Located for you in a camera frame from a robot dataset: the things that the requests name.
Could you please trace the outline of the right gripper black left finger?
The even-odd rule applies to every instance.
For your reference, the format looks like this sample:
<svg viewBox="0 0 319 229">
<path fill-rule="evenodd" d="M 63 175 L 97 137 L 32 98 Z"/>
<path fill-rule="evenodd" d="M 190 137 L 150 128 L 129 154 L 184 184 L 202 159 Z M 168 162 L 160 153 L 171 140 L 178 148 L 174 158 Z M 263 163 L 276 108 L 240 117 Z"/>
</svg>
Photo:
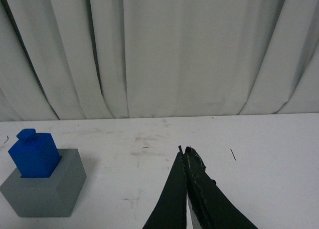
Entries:
<svg viewBox="0 0 319 229">
<path fill-rule="evenodd" d="M 172 165 L 159 200 L 143 228 L 185 229 L 187 178 L 183 162 L 182 147 Z"/>
</svg>

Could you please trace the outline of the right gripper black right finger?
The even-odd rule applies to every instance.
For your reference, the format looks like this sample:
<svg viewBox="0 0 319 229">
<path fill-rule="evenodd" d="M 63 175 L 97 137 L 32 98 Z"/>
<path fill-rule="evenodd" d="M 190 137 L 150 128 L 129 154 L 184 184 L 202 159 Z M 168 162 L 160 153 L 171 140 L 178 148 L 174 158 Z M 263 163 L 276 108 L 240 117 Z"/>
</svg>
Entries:
<svg viewBox="0 0 319 229">
<path fill-rule="evenodd" d="M 255 229 L 222 193 L 216 181 L 205 172 L 206 166 L 192 147 L 186 147 L 188 203 L 194 229 Z"/>
</svg>

